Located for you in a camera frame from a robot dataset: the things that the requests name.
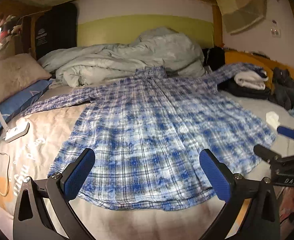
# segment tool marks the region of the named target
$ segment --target orange patch on bed sheet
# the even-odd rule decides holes
[[[7,183],[6,178],[0,177],[0,192],[3,194],[7,190],[6,183]],[[12,200],[13,200],[13,191],[9,183],[8,194],[5,197],[0,195],[0,207],[6,211],[6,203],[11,202]]]

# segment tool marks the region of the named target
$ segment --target screw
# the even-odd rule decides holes
[[[28,177],[25,177],[22,181],[23,181],[24,183],[27,183],[27,182],[30,181],[30,177],[29,177],[29,176],[28,176]]]
[[[235,173],[235,174],[234,174],[234,178],[235,178],[235,179],[242,179],[243,176],[242,176],[240,173]]]
[[[264,177],[263,178],[263,181],[266,183],[266,184],[269,184],[271,182],[270,178],[268,177]]]
[[[51,175],[51,177],[53,178],[53,179],[59,179],[60,178],[60,173],[59,172],[55,172],[54,174],[52,174]]]

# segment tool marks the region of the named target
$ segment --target blue pillow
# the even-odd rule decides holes
[[[36,102],[46,92],[50,84],[51,81],[40,80],[3,101],[0,104],[0,112],[6,123]]]

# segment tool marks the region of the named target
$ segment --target bed sheet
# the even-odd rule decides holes
[[[70,87],[59,87],[48,90],[41,100],[54,95],[66,94]],[[294,118],[278,105],[263,100],[237,98],[226,92],[223,94],[251,110],[262,120],[266,113],[274,111],[279,115],[282,125],[294,128]],[[28,134],[9,144],[0,143],[0,152],[10,154],[10,191],[6,197],[0,195],[0,206],[13,214],[16,195],[25,176],[33,179],[44,179],[50,165],[56,157],[63,141],[68,139],[75,121],[86,104],[56,109],[26,116],[30,122]],[[294,154],[294,141],[278,135],[272,150],[283,156]],[[0,189],[5,190],[6,157],[0,156]],[[261,180],[269,176],[269,165],[261,162],[249,174],[249,179]],[[64,231],[54,214],[49,200],[45,200],[48,212],[57,231]],[[199,239],[224,205],[216,196],[210,200],[179,211],[162,210],[124,210],[112,211],[97,207],[89,202],[76,198],[70,202],[83,224],[96,239]]]

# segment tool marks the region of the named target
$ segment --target checkered fabric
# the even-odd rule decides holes
[[[230,64],[200,79],[137,70],[114,84],[36,103],[25,115],[90,101],[50,168],[62,172],[86,148],[96,163],[78,196],[108,209],[180,210],[215,193],[199,164],[209,148],[232,172],[248,173],[256,144],[275,140],[268,126],[223,96],[217,84],[255,69]]]

